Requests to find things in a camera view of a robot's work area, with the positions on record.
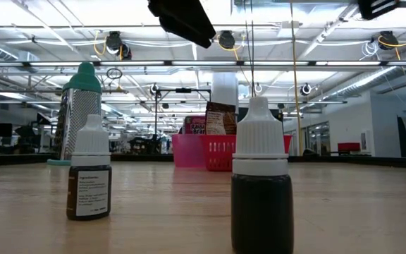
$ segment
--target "pink plastic bin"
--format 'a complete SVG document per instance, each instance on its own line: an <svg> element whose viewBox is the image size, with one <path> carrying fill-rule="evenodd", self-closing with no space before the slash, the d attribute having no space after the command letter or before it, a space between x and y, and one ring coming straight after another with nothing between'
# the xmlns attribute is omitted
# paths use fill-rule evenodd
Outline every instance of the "pink plastic bin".
<svg viewBox="0 0 406 254"><path fill-rule="evenodd" d="M172 135L173 161L177 168L205 168L204 151L200 136L195 134Z"/></svg>
<svg viewBox="0 0 406 254"><path fill-rule="evenodd" d="M201 135L206 169L232 171L236 135Z"/></svg>
<svg viewBox="0 0 406 254"><path fill-rule="evenodd" d="M292 136L284 135L289 153ZM172 135L173 161L177 168L206 168L209 171L232 171L236 135Z"/></svg>

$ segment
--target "wooden tabletop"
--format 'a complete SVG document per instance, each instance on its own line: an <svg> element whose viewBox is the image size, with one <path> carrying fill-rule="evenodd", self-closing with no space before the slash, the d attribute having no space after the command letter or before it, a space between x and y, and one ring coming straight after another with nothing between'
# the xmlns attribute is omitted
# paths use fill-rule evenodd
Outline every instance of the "wooden tabletop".
<svg viewBox="0 0 406 254"><path fill-rule="evenodd" d="M295 253L406 253L406 169L292 163ZM232 253L230 173L114 162L112 212L66 218L67 167L0 167L0 253Z"/></svg>

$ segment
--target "dark liquid bottle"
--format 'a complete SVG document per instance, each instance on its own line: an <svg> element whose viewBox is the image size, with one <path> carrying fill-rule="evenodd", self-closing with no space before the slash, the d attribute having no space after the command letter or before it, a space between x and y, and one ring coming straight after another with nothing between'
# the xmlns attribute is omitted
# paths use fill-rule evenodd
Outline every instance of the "dark liquid bottle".
<svg viewBox="0 0 406 254"><path fill-rule="evenodd" d="M68 172L67 217L91 220L111 212L112 168L109 134L100 115L87 116L77 134Z"/></svg>
<svg viewBox="0 0 406 254"><path fill-rule="evenodd" d="M253 97L238 124L231 177L231 243L237 254L294 251L293 185L283 127Z"/></svg>
<svg viewBox="0 0 406 254"><path fill-rule="evenodd" d="M231 238L236 253L293 252L293 186L289 175L233 174L231 193Z"/></svg>
<svg viewBox="0 0 406 254"><path fill-rule="evenodd" d="M111 166L70 167L68 172L67 217L91 220L111 212Z"/></svg>

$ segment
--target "red basket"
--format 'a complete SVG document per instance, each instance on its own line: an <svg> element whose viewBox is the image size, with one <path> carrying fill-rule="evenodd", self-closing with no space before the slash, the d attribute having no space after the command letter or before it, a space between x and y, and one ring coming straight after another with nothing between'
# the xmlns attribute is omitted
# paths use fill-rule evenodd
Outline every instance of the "red basket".
<svg viewBox="0 0 406 254"><path fill-rule="evenodd" d="M236 151L236 135L201 135L206 169L232 171L233 153Z"/></svg>

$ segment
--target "white pillar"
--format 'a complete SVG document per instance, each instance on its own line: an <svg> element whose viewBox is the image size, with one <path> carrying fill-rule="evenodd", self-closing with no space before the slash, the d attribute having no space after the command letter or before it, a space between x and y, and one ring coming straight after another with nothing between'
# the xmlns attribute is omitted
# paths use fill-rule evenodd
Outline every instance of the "white pillar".
<svg viewBox="0 0 406 254"><path fill-rule="evenodd" d="M212 102L235 105L236 113L239 107L238 78L236 73L213 73L211 98Z"/></svg>

